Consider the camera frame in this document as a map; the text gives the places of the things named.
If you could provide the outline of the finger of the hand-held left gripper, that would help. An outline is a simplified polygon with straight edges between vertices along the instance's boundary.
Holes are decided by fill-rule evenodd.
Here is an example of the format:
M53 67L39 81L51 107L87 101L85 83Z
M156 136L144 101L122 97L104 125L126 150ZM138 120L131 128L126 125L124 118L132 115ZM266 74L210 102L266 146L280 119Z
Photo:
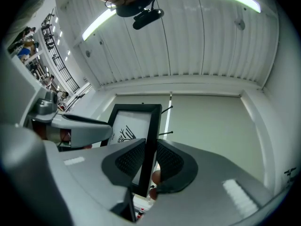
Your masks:
M57 114L50 123L60 129L58 146L70 149L83 148L109 139L112 126L108 123L70 113Z

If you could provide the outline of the black coat stand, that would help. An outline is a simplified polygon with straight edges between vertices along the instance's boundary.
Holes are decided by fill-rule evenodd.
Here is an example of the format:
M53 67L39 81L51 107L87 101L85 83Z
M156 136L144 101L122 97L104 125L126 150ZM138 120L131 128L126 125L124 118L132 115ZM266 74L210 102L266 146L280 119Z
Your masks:
M173 108L171 104L165 109L162 107L162 104L158 103L141 103L140 107L141 115L139 117L139 125L137 124L138 138L145 138L149 141L159 137L167 138L167 135L173 134L173 131L168 129L168 115L165 123L163 123L163 129L161 129L162 117L165 114L170 114Z

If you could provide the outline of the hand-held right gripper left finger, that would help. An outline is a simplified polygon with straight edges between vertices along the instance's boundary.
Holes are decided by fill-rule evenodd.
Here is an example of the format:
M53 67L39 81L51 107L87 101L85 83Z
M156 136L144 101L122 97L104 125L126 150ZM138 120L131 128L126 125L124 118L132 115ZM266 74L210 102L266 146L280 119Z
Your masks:
M132 226L144 146L134 139L61 153L27 128L0 126L0 206L13 226Z

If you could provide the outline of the person's beige shirt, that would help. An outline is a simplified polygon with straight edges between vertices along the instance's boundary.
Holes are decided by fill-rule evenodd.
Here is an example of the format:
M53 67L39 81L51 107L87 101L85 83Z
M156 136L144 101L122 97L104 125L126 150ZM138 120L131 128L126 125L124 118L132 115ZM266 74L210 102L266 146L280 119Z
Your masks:
M34 13L42 7L44 1L45 0L25 0L4 36L4 41L6 43L17 37L31 20Z

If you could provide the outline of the black picture frame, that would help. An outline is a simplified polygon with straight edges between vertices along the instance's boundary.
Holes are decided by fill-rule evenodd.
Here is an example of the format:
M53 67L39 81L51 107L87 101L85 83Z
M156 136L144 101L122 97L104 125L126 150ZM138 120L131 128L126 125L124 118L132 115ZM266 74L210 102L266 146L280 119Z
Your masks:
M126 189L111 212L130 222L136 222L133 195L146 197L150 189L161 113L160 104L116 104L108 120L112 136L101 143L105 149L113 142L119 146L103 159L102 170L113 185Z

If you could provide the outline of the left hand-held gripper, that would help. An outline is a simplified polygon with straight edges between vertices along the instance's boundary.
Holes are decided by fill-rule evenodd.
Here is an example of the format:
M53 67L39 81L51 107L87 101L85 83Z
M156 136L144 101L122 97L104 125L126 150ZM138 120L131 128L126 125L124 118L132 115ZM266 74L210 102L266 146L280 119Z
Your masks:
M64 130L51 125L57 101L56 92L46 90L17 56L0 47L0 142L19 136L27 121L42 139L63 141Z

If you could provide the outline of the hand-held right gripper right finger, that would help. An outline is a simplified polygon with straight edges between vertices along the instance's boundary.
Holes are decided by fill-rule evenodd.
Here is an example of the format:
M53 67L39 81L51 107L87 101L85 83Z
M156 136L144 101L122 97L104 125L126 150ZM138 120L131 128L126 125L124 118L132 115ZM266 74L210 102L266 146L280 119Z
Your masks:
M288 191L273 195L227 158L158 140L158 197L137 226L263 226Z

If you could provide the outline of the person's right hand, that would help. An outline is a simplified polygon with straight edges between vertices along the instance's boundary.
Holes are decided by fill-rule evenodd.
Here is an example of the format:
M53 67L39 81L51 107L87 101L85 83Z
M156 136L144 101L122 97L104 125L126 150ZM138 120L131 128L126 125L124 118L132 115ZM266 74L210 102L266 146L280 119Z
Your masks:
M151 179L152 179L153 183L158 186L161 182L161 171L157 170L157 171L153 172ZM151 199L156 200L157 199L157 188L156 187L151 188L149 191L149 195L150 195Z

